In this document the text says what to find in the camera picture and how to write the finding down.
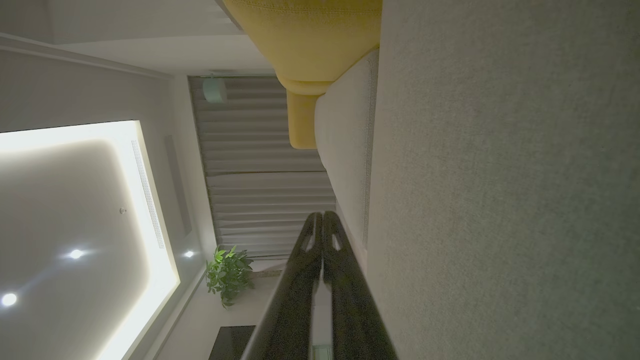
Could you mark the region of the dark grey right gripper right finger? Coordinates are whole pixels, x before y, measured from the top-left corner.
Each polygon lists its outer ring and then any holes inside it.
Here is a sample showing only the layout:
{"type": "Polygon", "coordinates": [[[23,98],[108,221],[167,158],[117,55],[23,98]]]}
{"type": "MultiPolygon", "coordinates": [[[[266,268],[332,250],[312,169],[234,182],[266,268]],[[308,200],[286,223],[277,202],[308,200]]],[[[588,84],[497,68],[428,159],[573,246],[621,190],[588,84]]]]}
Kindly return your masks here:
{"type": "Polygon", "coordinates": [[[323,280],[331,291],[333,358],[396,360],[393,342],[336,212],[322,215],[323,280]]]}

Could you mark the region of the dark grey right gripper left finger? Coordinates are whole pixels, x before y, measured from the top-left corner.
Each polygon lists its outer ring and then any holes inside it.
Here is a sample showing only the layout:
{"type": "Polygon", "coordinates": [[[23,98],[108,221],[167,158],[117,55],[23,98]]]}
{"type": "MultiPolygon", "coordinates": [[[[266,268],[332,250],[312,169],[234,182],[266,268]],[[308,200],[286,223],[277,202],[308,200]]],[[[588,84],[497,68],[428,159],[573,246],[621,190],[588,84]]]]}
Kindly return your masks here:
{"type": "Polygon", "coordinates": [[[310,358],[313,301],[322,270],[322,218],[320,212],[307,216],[244,360],[310,358]]]}

